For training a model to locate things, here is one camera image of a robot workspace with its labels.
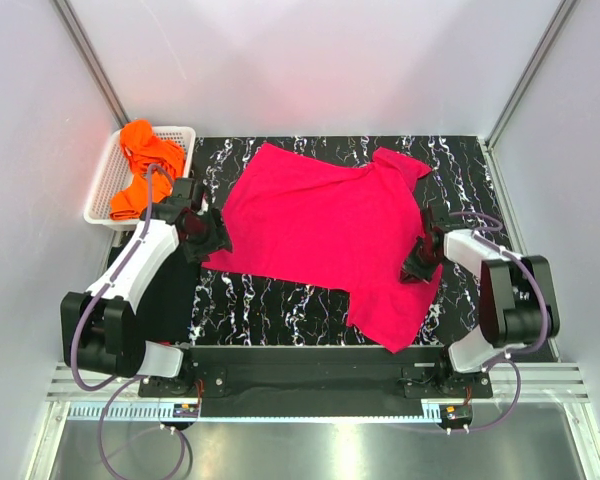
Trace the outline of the magenta pink t shirt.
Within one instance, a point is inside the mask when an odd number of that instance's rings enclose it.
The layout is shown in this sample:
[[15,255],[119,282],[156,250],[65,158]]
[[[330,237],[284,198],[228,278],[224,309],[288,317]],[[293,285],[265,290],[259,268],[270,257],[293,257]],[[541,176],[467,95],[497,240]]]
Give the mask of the magenta pink t shirt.
[[222,209],[232,249],[203,265],[345,291],[348,325],[397,353],[415,340],[442,274],[400,278],[424,233],[414,191],[430,172],[384,147],[362,167],[342,167],[266,143]]

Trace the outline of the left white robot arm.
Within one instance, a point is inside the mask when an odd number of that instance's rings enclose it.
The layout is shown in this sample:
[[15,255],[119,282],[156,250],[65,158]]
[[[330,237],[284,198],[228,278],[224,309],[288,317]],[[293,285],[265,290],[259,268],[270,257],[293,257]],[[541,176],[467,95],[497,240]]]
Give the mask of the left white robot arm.
[[176,179],[170,196],[148,205],[130,242],[105,273],[85,292],[69,292],[61,301],[63,358],[75,384],[95,392],[118,378],[159,377],[173,395],[188,394],[196,372],[183,363],[183,350],[150,340],[137,310],[173,253],[200,264],[231,249],[208,187],[201,180]]

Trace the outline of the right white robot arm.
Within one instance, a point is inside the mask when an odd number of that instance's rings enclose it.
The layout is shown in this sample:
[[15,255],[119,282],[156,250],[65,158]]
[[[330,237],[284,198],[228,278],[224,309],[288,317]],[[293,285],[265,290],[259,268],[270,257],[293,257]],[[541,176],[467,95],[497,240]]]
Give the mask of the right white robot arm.
[[423,233],[404,260],[400,280],[430,284],[445,262],[471,273],[480,283],[478,323],[462,339],[443,347],[419,378],[401,379],[407,390],[465,394],[489,383],[487,373],[513,355],[538,351],[560,329],[548,260],[524,256],[488,240],[501,222],[477,212],[420,210]]

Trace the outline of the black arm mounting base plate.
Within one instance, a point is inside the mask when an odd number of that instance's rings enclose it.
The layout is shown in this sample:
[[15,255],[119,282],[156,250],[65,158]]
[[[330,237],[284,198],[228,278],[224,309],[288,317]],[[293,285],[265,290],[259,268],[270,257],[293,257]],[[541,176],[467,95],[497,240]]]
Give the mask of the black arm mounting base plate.
[[146,398],[223,398],[255,389],[382,391],[407,398],[490,399],[488,375],[457,374],[444,365],[443,347],[412,346],[397,354],[379,346],[195,346],[180,375],[139,387]]

